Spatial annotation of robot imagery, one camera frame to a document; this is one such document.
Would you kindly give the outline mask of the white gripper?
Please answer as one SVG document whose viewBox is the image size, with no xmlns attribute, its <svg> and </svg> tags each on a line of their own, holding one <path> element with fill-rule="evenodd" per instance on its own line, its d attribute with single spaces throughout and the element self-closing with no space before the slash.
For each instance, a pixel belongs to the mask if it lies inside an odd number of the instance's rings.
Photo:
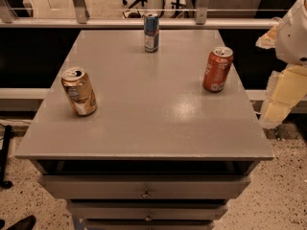
<svg viewBox="0 0 307 230">
<path fill-rule="evenodd" d="M 306 0 L 296 0 L 279 25 L 260 36 L 255 45 L 275 47 L 277 58 L 291 63 L 282 72 L 272 72 L 261 106 L 261 127 L 276 128 L 307 95 L 307 67 L 300 66 L 307 64 Z"/>
</svg>

